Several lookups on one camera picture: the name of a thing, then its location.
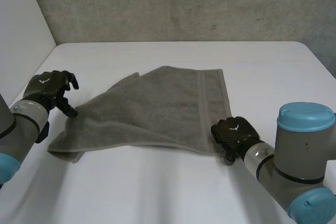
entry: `white logo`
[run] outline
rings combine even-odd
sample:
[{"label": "white logo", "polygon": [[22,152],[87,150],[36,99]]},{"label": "white logo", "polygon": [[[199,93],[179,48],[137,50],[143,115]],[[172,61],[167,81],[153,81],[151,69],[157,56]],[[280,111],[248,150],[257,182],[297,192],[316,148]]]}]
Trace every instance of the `white logo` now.
[{"label": "white logo", "polygon": [[229,128],[229,129],[232,130],[232,131],[238,131],[238,128],[239,128],[239,125],[237,125],[237,127],[235,127],[235,128]]},{"label": "white logo", "polygon": [[39,82],[41,82],[42,84],[44,84],[45,82],[47,82],[47,81],[49,81],[50,80],[50,78],[48,79],[48,80],[45,80],[45,81],[41,81],[41,80],[39,80]]}]

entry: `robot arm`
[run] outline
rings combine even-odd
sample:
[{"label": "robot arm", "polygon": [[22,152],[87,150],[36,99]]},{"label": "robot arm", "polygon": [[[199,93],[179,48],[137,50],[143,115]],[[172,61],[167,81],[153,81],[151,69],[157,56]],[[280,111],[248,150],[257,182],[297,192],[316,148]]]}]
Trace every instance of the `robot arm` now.
[{"label": "robot arm", "polygon": [[63,97],[70,90],[70,83],[79,88],[74,74],[67,71],[36,75],[23,99],[10,109],[0,95],[0,184],[19,170],[33,144],[48,136],[50,110],[58,107],[68,117],[77,116],[77,111]]},{"label": "robot arm", "polygon": [[327,161],[335,159],[335,115],[324,105],[289,103],[277,123],[275,148],[241,117],[220,120],[211,130],[226,150],[225,163],[241,157],[290,218],[326,224],[336,214],[336,197],[323,185]]}]

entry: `white table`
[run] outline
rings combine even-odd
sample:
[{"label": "white table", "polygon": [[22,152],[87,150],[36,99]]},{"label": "white table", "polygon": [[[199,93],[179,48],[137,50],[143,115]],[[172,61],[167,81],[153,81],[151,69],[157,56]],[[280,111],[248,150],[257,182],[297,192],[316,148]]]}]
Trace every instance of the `white table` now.
[{"label": "white table", "polygon": [[[75,73],[80,89],[67,97],[77,106],[131,73],[162,65],[222,68],[232,114],[273,146],[283,104],[312,101],[336,111],[336,80],[298,42],[64,44],[37,73]],[[293,223],[242,161],[226,167],[189,151],[131,146],[89,152],[77,164],[61,161],[46,148],[65,119],[50,113],[49,137],[0,190],[0,223]],[[328,163],[325,182],[336,192],[336,163]]]}]

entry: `light blue joint cap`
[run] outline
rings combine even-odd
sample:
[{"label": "light blue joint cap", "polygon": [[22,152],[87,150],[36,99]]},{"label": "light blue joint cap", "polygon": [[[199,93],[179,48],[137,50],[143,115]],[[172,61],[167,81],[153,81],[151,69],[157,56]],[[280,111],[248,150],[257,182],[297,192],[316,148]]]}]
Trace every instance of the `light blue joint cap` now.
[{"label": "light blue joint cap", "polygon": [[334,112],[327,106],[313,102],[292,102],[282,106],[278,126],[292,132],[316,132],[335,123]]},{"label": "light blue joint cap", "polygon": [[325,187],[315,188],[293,200],[287,214],[297,224],[327,224],[336,214],[336,196]]},{"label": "light blue joint cap", "polygon": [[0,153],[0,184],[6,183],[20,169],[20,162],[4,153]]}]

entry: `gray towel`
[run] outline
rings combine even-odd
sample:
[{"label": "gray towel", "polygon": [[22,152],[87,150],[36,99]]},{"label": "gray towel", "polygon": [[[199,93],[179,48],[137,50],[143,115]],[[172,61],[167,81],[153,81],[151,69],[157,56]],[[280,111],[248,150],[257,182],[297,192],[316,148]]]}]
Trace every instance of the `gray towel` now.
[{"label": "gray towel", "polygon": [[77,162],[86,151],[160,145],[223,155],[211,126],[231,116],[222,69],[160,67],[132,74],[77,107],[48,152]]}]

